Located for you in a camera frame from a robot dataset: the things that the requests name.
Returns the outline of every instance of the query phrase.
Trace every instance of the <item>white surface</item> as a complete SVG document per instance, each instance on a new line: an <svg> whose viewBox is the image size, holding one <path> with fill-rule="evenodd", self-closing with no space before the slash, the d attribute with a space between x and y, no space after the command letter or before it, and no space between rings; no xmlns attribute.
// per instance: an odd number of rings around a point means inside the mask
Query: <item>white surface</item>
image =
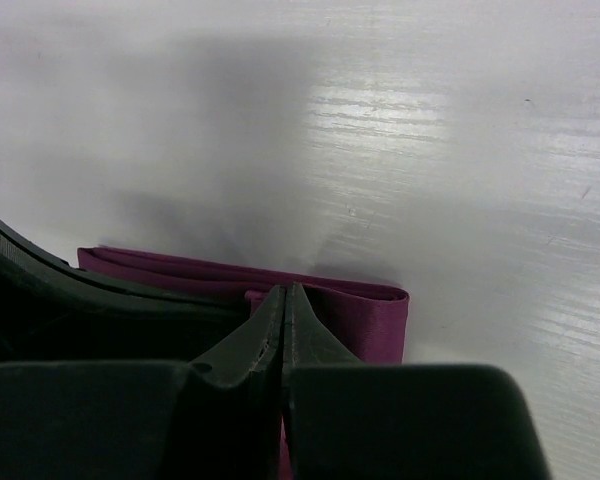
<svg viewBox="0 0 600 480"><path fill-rule="evenodd" d="M401 284L600 479L600 0L234 3L0 1L0 216Z"/></svg>

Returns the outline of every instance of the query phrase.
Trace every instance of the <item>purple napkin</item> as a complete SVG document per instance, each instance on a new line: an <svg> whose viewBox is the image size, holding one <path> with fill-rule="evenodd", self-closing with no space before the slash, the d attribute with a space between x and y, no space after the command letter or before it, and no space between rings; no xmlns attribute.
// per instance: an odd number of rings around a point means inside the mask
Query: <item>purple napkin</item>
<svg viewBox="0 0 600 480"><path fill-rule="evenodd" d="M409 295L400 288L236 267L108 247L78 249L81 268L110 277L218 300L240 299L255 311L274 285L304 285L320 321L370 363L401 363ZM280 479L291 479L284 430Z"/></svg>

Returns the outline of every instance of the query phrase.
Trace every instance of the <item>magenta fabric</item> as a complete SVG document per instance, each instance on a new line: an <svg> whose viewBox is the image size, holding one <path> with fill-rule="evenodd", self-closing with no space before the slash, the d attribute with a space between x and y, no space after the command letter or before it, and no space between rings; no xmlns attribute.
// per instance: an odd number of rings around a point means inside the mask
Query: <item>magenta fabric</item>
<svg viewBox="0 0 600 480"><path fill-rule="evenodd" d="M304 285L320 321L358 358L401 363L409 295L370 283L296 275L109 247L80 248L81 268L148 286L250 303L253 312L275 285ZM280 479L292 478L284 441Z"/></svg>

